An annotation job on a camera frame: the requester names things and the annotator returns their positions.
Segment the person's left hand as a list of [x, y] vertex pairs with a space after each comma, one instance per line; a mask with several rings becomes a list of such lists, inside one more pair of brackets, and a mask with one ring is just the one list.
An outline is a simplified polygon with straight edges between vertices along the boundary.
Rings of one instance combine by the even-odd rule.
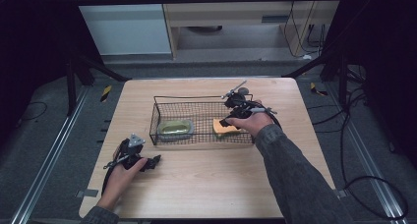
[[100, 200], [96, 204], [98, 207], [112, 211], [121, 195], [130, 186], [134, 178], [147, 163], [146, 158], [141, 158], [133, 167], [126, 170], [123, 165], [118, 164], [114, 167], [107, 181], [107, 186]]

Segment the light wooden desk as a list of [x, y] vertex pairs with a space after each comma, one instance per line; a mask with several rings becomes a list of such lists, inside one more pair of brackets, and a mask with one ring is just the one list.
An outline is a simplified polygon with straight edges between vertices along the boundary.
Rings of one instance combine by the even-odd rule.
[[278, 25], [290, 53], [299, 55], [308, 27], [329, 25], [337, 7], [336, 1], [241, 2], [165, 4], [163, 11], [173, 51], [184, 27]]

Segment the black wire basket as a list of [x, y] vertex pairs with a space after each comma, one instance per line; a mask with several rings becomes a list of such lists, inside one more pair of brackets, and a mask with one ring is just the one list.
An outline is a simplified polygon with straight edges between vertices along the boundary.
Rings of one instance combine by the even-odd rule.
[[[219, 96], [155, 96], [149, 128], [154, 145], [186, 143], [252, 143], [252, 136], [241, 129], [238, 134], [217, 137], [212, 130], [213, 119], [225, 119], [230, 109]], [[185, 140], [163, 141], [157, 135], [157, 126], [164, 121], [191, 120], [195, 130]]]

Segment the person's right hand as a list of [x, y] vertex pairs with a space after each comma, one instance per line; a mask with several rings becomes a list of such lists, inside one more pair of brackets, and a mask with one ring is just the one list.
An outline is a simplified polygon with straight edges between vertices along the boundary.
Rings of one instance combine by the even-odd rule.
[[254, 138], [260, 130], [273, 123], [272, 118], [265, 112], [253, 113], [249, 118], [227, 118], [226, 122], [236, 128], [246, 130]]

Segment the aluminium floor rail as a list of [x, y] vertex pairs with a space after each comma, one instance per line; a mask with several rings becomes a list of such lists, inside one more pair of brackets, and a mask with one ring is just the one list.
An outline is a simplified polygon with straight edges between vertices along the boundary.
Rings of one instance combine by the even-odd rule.
[[69, 114], [56, 136], [51, 148], [49, 149], [42, 165], [40, 166], [25, 198], [19, 205], [13, 215], [10, 224], [27, 224], [30, 220], [33, 209], [35, 208], [40, 195], [42, 194], [45, 185], [50, 177], [56, 162], [59, 159], [62, 149], [64, 148], [67, 139], [72, 132], [77, 119], [85, 105], [86, 97], [89, 93], [89, 86], [82, 86], [80, 93], [77, 96], [76, 106], [71, 114]]
[[[358, 99], [362, 97], [361, 94], [356, 95], [353, 99], [347, 98], [347, 104], [342, 106], [337, 99], [336, 89], [331, 84], [326, 84], [328, 88], [328, 95], [331, 97], [335, 106], [341, 114], [342, 126], [340, 129], [340, 169], [342, 179], [344, 181], [343, 189], [347, 192], [348, 196], [354, 198], [364, 209], [370, 213], [388, 221], [390, 224], [409, 224], [406, 216], [408, 215], [409, 206], [406, 198], [397, 189], [396, 186], [387, 181], [375, 163], [373, 157], [369, 153], [365, 144], [360, 137], [357, 128], [353, 121], [350, 119], [350, 107]], [[345, 157], [344, 157], [344, 137], [348, 136], [350, 144], [356, 152], [358, 159], [365, 171], [364, 175], [348, 180], [345, 173]], [[380, 202], [383, 213], [372, 209], [366, 203], [364, 203], [357, 195], [353, 193], [352, 186], [359, 182], [367, 181], [371, 184], [374, 193], [376, 194], [378, 201]]]

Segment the black metal stand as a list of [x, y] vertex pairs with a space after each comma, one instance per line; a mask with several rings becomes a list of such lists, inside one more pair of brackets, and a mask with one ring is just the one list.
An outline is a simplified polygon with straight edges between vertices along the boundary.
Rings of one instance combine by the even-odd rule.
[[94, 76], [92, 75], [90, 68], [102, 72], [104, 75], [110, 77], [117, 82], [126, 82], [130, 78], [119, 75], [110, 69], [106, 68], [103, 64], [99, 64], [83, 55], [70, 55], [66, 62], [66, 79], [67, 79], [67, 92], [68, 92], [68, 111], [67, 115], [71, 116], [77, 106], [76, 95], [76, 83], [75, 77], [78, 77], [82, 85], [93, 85]]
[[306, 73], [313, 68], [323, 65], [324, 68], [320, 73], [320, 78], [325, 81], [331, 81], [335, 76], [338, 76], [338, 102], [345, 106], [347, 104], [347, 58], [342, 53], [323, 53], [320, 57], [310, 61], [303, 67], [283, 75], [284, 78], [296, 79], [303, 73]]

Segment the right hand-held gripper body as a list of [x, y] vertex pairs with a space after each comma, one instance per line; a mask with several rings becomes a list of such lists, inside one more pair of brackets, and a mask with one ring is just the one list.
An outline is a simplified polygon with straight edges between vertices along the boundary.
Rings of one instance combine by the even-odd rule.
[[252, 99], [247, 99], [247, 96], [252, 96], [252, 94], [244, 87], [245, 83], [246, 81], [241, 82], [221, 96], [222, 99], [225, 99], [224, 105], [230, 109], [228, 118], [246, 119], [253, 113], [265, 112], [272, 118], [275, 124], [278, 124], [278, 120], [275, 117], [276, 112], [270, 107], [265, 107], [262, 103]]

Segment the dark curtain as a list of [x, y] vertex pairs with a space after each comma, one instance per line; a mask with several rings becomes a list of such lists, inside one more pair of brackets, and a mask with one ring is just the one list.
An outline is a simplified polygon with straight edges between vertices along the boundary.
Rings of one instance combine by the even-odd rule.
[[[67, 57], [101, 57], [80, 9], [57, 0], [0, 0], [0, 148], [35, 90], [66, 75]], [[59, 28], [76, 50], [62, 49]]]
[[417, 169], [417, 0], [341, 0], [326, 48], [365, 68], [378, 117]]

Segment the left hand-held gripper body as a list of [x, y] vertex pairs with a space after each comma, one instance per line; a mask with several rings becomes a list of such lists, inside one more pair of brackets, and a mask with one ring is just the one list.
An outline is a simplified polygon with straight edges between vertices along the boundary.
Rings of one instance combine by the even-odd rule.
[[126, 170], [132, 168], [139, 160], [142, 159], [141, 151], [145, 141], [135, 134], [131, 134], [127, 139], [123, 140], [116, 150], [116, 157], [108, 162], [104, 169], [112, 169], [117, 164], [122, 164]]

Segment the orange sponge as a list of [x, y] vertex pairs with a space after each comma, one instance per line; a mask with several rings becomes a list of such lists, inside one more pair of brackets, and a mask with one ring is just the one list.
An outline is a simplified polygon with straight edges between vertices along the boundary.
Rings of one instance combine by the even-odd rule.
[[241, 132], [240, 129], [237, 129], [234, 126], [226, 126], [226, 127], [223, 127], [220, 124], [220, 119], [213, 119], [212, 120], [212, 130], [213, 130], [213, 133], [217, 137], [223, 137], [223, 136], [231, 135], [231, 134], [238, 134], [238, 133]]

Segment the white cabinet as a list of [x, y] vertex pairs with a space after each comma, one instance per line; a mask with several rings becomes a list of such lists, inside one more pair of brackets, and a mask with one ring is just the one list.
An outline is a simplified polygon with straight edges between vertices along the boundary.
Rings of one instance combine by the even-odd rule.
[[103, 56], [171, 53], [160, 5], [81, 6], [80, 10]]

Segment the yellow black tape strip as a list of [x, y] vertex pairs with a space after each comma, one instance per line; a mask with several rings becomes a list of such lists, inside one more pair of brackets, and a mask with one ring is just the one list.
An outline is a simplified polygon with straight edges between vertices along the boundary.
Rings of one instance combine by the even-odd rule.
[[106, 101], [106, 99], [108, 98], [108, 95], [109, 95], [111, 89], [112, 89], [112, 85], [107, 85], [104, 88], [103, 93], [102, 93], [102, 95], [100, 97], [100, 102], [105, 102]]
[[312, 93], [320, 96], [327, 96], [328, 91], [323, 83], [310, 83], [310, 89]]

